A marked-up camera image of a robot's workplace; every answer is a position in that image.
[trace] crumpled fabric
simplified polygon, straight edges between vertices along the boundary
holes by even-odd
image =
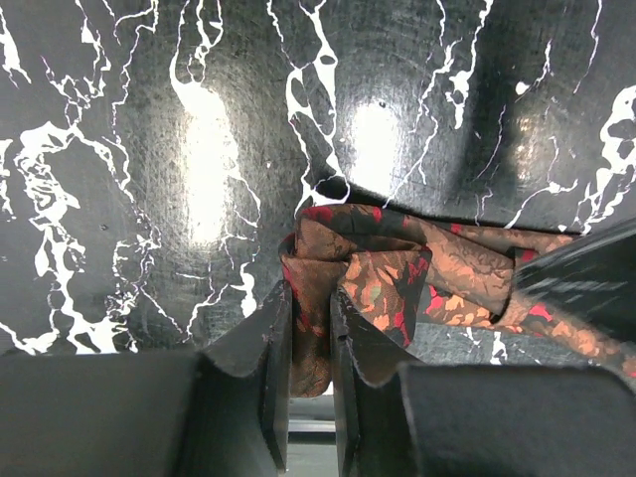
[[[337,287],[405,348],[417,321],[472,326],[548,337],[636,377],[636,354],[627,344],[513,287],[516,266],[572,240],[425,221],[373,206],[305,209],[279,249],[294,298],[291,394],[316,397],[329,386],[329,299]]]

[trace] fabric fold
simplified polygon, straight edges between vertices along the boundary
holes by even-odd
[[[473,326],[549,337],[636,376],[630,345],[513,289],[516,266],[571,241],[425,221],[372,206],[302,211],[279,249],[294,296],[292,395],[315,397],[329,386],[329,297],[337,287],[403,347],[417,321]]]

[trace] black plastic part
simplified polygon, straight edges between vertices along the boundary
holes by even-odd
[[[331,306],[341,476],[636,475],[636,399],[611,373],[426,366]]]
[[[205,353],[2,358],[0,475],[284,472],[291,293]]]
[[[331,299],[332,376],[341,476],[415,475],[397,365],[418,362],[351,305]]]
[[[612,338],[636,342],[635,250],[632,219],[530,261],[515,274],[516,286]]]
[[[605,370],[400,372],[419,475],[636,475],[636,401]]]

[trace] red and brown floral fabric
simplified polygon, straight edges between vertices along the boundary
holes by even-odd
[[[279,251],[294,295],[292,395],[315,397],[329,386],[329,297],[338,286],[403,347],[417,321],[474,326],[550,337],[636,377],[627,345],[513,289],[515,266],[571,240],[372,206],[304,210]]]

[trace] black surface with white veins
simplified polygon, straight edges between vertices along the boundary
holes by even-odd
[[[539,230],[633,216],[634,18],[631,0],[0,0],[0,353],[208,344],[280,276],[294,213],[351,191]],[[578,362],[474,331],[415,351]]]

